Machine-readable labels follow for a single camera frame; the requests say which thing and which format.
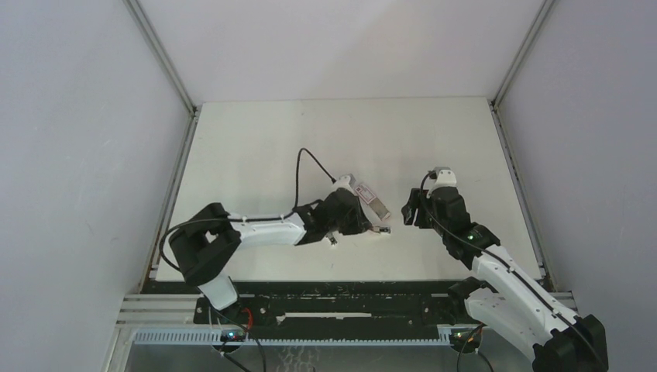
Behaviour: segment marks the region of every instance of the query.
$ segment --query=wire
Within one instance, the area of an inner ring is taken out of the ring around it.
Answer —
[[[318,165],[318,166],[324,171],[324,173],[326,173],[326,175],[328,176],[328,178],[331,179],[331,183],[333,183],[333,184],[335,183],[335,178],[329,173],[328,170],[326,170],[326,168],[324,168],[324,166],[322,165],[322,163],[320,163],[319,160],[317,160],[317,158],[315,157],[315,155],[313,155],[313,154],[310,152],[310,150],[308,150],[308,149],[305,148],[305,147],[300,148],[300,149],[299,149],[299,152],[297,153],[297,171],[296,171],[296,177],[295,177],[295,180],[296,180],[296,181],[295,181],[295,188],[294,188],[294,208],[297,208],[297,207],[299,206],[299,167],[300,167],[300,165],[301,165],[301,153],[303,153],[304,151],[305,151],[308,155],[310,155],[310,157],[312,158],[312,160],[314,160],[315,163],[317,163],[317,165]]]
[[[424,178],[422,178],[422,182],[420,183],[420,192],[424,190],[425,182],[427,181],[427,178],[431,176],[432,174],[435,174],[435,171],[432,170],[428,172]],[[464,239],[461,239],[458,237],[456,234],[453,232],[449,231],[448,229],[445,228],[445,226],[441,225],[438,219],[435,217],[433,214],[433,211],[431,208],[429,208],[427,201],[425,200],[426,198],[420,197],[420,204],[422,204],[422,208],[425,209],[425,211],[429,214],[429,216],[433,219],[436,225],[438,225],[445,233],[448,235],[452,236],[454,239],[460,241],[463,244],[466,244],[467,246],[470,246],[474,248],[475,250],[479,250],[482,253],[487,254],[488,256],[493,257],[495,260],[499,261],[502,266],[504,266],[507,269],[507,272],[510,274],[513,274],[548,310],[556,315],[559,320],[564,322],[569,328],[571,328],[575,334],[580,338],[584,346],[587,347],[587,349],[593,354],[593,357],[595,360],[600,364],[603,370],[609,370],[605,362],[602,361],[602,358],[600,355],[597,353],[597,351],[593,348],[593,345],[589,343],[589,340],[586,339],[586,337],[577,329],[575,328],[574,324],[572,324],[568,319],[566,319],[560,312],[555,313],[555,309],[520,275],[518,274],[515,270],[512,269],[511,265],[507,263],[507,261],[502,260],[497,254],[489,252],[488,250],[485,250],[483,248],[479,248],[478,246],[475,246],[472,243],[469,243],[465,241]]]
[[[476,353],[481,357],[481,359],[483,359],[484,362],[486,362],[486,365],[488,366],[488,369],[490,369],[490,372],[495,372],[495,370],[493,369],[493,364],[490,364],[490,360],[488,360],[488,358],[486,358],[486,356],[483,355],[483,353],[480,352],[479,350],[477,350]]]
[[[251,372],[248,368],[244,367],[240,362],[235,360],[235,358],[233,358],[232,356],[224,353],[223,357],[226,358],[228,361],[232,362],[233,364],[235,364],[240,370],[243,370],[244,372]]]
[[[318,166],[324,171],[324,173],[326,173],[326,175],[328,176],[328,178],[331,179],[331,182],[332,182],[332,183],[335,183],[335,178],[334,178],[334,177],[333,177],[333,176],[332,176],[332,175],[326,170],[326,168],[324,168],[324,166],[322,165],[322,163],[320,163],[319,160],[317,160],[317,158],[315,157],[315,155],[313,155],[313,154],[310,152],[310,150],[306,149],[305,147],[300,148],[300,149],[299,149],[299,153],[297,154],[297,170],[296,170],[295,178],[294,178],[294,179],[295,179],[295,182],[294,182],[294,183],[295,183],[295,188],[294,188],[294,207],[292,208],[292,210],[291,210],[289,213],[287,213],[286,215],[284,215],[282,219],[286,219],[286,218],[290,217],[291,215],[293,215],[293,214],[294,214],[294,210],[295,210],[296,208],[298,208],[298,206],[299,206],[299,165],[300,165],[300,163],[301,163],[301,153],[303,153],[304,151],[305,151],[306,153],[308,153],[308,155],[310,155],[310,156],[312,157],[312,159],[315,161],[315,163],[317,163],[317,165],[318,165]],[[304,207],[305,207],[305,206],[312,206],[312,205],[319,204],[319,203],[321,203],[321,202],[322,202],[321,199],[317,199],[317,200],[313,201],[312,203],[308,203],[308,204],[305,204],[305,205],[302,205],[302,206],[304,206]],[[194,225],[194,224],[196,224],[196,223],[207,223],[207,222],[267,222],[267,221],[279,221],[279,220],[281,220],[281,217],[280,217],[280,216],[276,216],[276,217],[260,217],[260,218],[256,218],[256,219],[229,219],[229,218],[217,218],[217,219],[195,219],[195,220],[191,220],[191,221],[186,221],[186,222],[179,223],[179,224],[175,225],[174,227],[170,227],[166,232],[164,232],[164,234],[163,234],[162,237],[160,238],[160,241],[159,241],[158,244],[157,244],[157,248],[158,248],[158,250],[160,251],[160,257],[162,257],[162,260],[163,260],[164,262],[166,262],[167,265],[171,266],[174,270],[176,270],[177,272],[180,272],[181,269],[179,268],[179,266],[176,265],[175,263],[173,263],[171,260],[169,260],[169,258],[167,257],[167,255],[164,254],[164,245],[165,245],[166,242],[167,242],[167,237],[168,237],[169,235],[171,235],[172,233],[175,233],[177,230],[182,229],[182,228],[185,227],[185,226]]]
[[[225,316],[225,315],[223,315],[221,312],[219,312],[216,308],[213,308],[212,305],[209,305],[209,308],[212,309],[212,311],[214,311],[217,315],[219,315],[219,316],[221,316],[222,318],[224,318],[224,320],[226,320],[227,322],[229,322],[229,323],[231,323],[231,324],[233,324],[233,325],[238,326],[239,328],[241,328],[242,331],[246,332],[246,334],[249,335],[249,338],[253,339],[253,341],[256,342],[256,345],[258,346],[258,351],[260,351],[260,357],[261,357],[262,360],[263,360],[263,372],[267,372],[267,358],[265,357],[265,349],[263,348],[263,345],[260,343],[260,340],[258,340],[258,339],[253,335],[253,333],[252,333],[251,331],[249,331],[248,329],[246,329],[246,327],[245,327],[244,325],[241,325],[241,324],[239,324],[238,322],[234,322],[234,321],[232,321],[232,320],[229,319],[227,316]]]
[[[470,339],[472,339],[479,331],[480,329],[483,328],[483,324],[479,324],[476,328],[474,328],[470,333],[468,333],[468,336],[466,337],[466,341],[463,343],[463,346],[461,346],[461,350],[459,351],[459,356],[456,358],[456,372],[461,372],[461,356],[463,355],[463,351],[466,350],[466,346],[468,343],[470,343]]]
[[[246,314],[249,315],[249,323],[246,326],[246,328],[251,330],[251,327],[253,327],[253,313],[251,312],[250,308],[243,308],[242,312],[245,312]]]

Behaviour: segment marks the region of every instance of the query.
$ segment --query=white robotic arm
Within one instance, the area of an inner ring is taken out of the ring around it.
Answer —
[[[428,178],[435,182],[425,190]],[[558,302],[513,261],[489,229],[470,220],[451,169],[429,172],[420,188],[411,190],[402,213],[404,224],[438,232],[449,254],[473,272],[474,277],[449,290],[458,304],[455,312],[491,327],[533,360],[534,371],[607,370],[602,324]]]

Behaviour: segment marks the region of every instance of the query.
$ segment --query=white table surface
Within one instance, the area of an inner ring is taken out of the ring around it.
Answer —
[[[307,147],[334,177],[354,174],[390,209],[389,236],[336,235],[305,246],[237,250],[237,281],[459,280],[469,271],[432,230],[404,226],[401,207],[427,170],[451,167],[473,221],[486,225],[529,275],[534,250],[485,98],[386,98],[203,105],[171,224],[212,202],[243,215],[294,204],[294,165]],[[300,204],[325,198],[330,180],[301,158]],[[166,247],[171,259],[174,255]],[[158,281],[182,276],[162,260]]]

